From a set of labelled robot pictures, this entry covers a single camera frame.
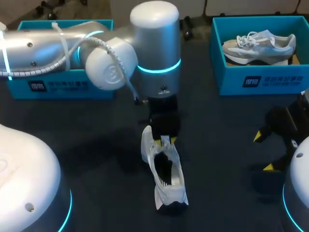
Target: gray sneaker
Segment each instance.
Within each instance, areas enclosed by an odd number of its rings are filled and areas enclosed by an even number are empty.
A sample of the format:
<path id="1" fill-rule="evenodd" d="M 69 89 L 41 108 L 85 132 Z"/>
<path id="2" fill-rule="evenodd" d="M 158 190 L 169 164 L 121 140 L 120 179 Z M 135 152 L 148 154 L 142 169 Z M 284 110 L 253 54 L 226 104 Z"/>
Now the gray sneaker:
<path id="1" fill-rule="evenodd" d="M 296 49 L 296 37 L 279 37 L 268 30 L 250 32 L 247 36 L 237 36 L 235 40 L 224 42 L 224 55 L 238 64 L 248 64 L 260 60 L 270 65 L 287 65 Z"/>

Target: sneaker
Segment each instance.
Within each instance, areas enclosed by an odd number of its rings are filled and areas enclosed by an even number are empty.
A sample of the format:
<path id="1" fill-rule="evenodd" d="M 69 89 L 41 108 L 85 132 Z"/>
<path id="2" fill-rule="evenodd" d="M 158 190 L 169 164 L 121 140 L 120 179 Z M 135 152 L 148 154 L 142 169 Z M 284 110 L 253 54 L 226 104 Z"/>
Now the sneaker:
<path id="1" fill-rule="evenodd" d="M 168 136 L 162 136 L 162 146 L 153 139 L 151 126 L 147 126 L 141 137 L 141 157 L 148 163 L 154 175 L 154 200 L 157 210 L 162 205 L 175 202 L 188 205 L 184 187 L 183 171 L 175 145 Z"/>
<path id="2" fill-rule="evenodd" d="M 296 37 L 279 37 L 268 30 L 250 32 L 247 36 L 237 36 L 235 40 L 224 42 L 224 55 L 231 61 L 246 65 L 254 60 L 270 65 L 287 65 L 295 53 Z"/>

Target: cable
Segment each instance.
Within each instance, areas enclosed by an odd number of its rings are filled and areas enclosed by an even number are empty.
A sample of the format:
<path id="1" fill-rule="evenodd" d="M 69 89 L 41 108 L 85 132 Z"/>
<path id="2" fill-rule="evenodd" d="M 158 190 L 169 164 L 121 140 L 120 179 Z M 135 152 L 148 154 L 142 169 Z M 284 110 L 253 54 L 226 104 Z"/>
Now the cable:
<path id="1" fill-rule="evenodd" d="M 70 70 L 70 57 L 69 57 L 68 43 L 65 40 L 65 38 L 63 38 L 64 34 L 63 34 L 61 28 L 58 26 L 58 23 L 52 22 L 52 27 L 53 27 L 53 29 L 55 29 L 56 31 L 59 32 L 60 40 L 61 40 L 63 50 L 64 50 L 64 56 L 66 58 L 66 71 L 69 71 Z"/>
<path id="2" fill-rule="evenodd" d="M 126 82 L 126 85 L 129 87 L 129 89 L 131 90 L 134 100 L 138 100 L 139 96 L 138 93 L 136 91 L 136 89 L 133 87 L 133 85 L 131 84 L 127 74 L 126 74 L 126 69 L 125 66 L 123 64 L 123 62 L 121 61 L 121 59 L 115 54 L 115 51 L 112 49 L 112 47 L 110 47 L 106 42 L 104 42 L 103 40 L 100 40 L 98 38 L 95 37 L 88 37 L 88 38 L 82 38 L 80 41 L 78 41 L 68 52 L 68 56 L 70 57 L 73 52 L 84 42 L 89 41 L 89 42 L 93 42 L 97 45 L 102 46 L 106 51 L 107 54 L 109 54 L 115 61 L 117 61 L 117 64 L 119 65 L 119 68 L 121 70 L 121 74 L 124 77 L 124 80 Z M 50 73 L 52 71 L 54 71 L 55 69 L 59 68 L 60 66 L 62 66 L 64 64 L 64 62 L 66 61 L 66 56 L 64 56 L 63 58 L 61 58 L 60 60 L 54 62 L 52 65 L 48 66 L 47 68 L 42 68 L 42 69 L 36 69 L 36 70 L 32 70 L 32 71 L 27 71 L 27 72 L 0 72 L 0 76 L 11 76 L 11 77 L 30 77 L 30 76 L 37 76 L 37 75 L 41 75 L 41 74 L 46 74 L 46 73 Z"/>

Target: shoelace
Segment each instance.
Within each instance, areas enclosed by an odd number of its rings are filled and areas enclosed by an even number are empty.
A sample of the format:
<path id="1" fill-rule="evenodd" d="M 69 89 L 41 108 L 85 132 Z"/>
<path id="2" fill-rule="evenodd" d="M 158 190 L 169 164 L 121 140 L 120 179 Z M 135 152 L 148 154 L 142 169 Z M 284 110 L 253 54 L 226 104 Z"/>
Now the shoelace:
<path id="1" fill-rule="evenodd" d="M 244 47 L 247 44 L 251 44 L 251 45 L 258 45 L 259 43 L 257 43 L 257 40 L 255 39 L 256 36 L 251 36 L 253 34 L 256 34 L 255 31 L 251 31 L 248 33 L 247 36 L 237 36 L 236 40 L 237 40 L 237 44 L 239 47 Z"/>

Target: blue shoe box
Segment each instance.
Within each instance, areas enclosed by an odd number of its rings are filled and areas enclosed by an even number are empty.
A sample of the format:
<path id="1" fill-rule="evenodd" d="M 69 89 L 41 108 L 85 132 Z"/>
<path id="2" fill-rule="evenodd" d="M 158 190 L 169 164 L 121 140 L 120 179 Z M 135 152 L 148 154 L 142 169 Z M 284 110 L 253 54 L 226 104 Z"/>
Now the blue shoe box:
<path id="1" fill-rule="evenodd" d="M 294 34 L 301 65 L 227 65 L 222 51 L 225 41 L 264 30 L 284 37 Z M 309 24 L 303 16 L 214 18 L 210 53 L 220 95 L 295 94 L 309 87 Z"/>
<path id="2" fill-rule="evenodd" d="M 60 28 L 68 28 L 89 20 L 56 20 Z M 96 20 L 113 30 L 112 20 Z M 53 21 L 22 21 L 18 30 L 52 29 Z M 51 73 L 8 80 L 7 86 L 17 100 L 92 99 L 112 100 L 113 91 L 95 87 L 84 70 Z"/>

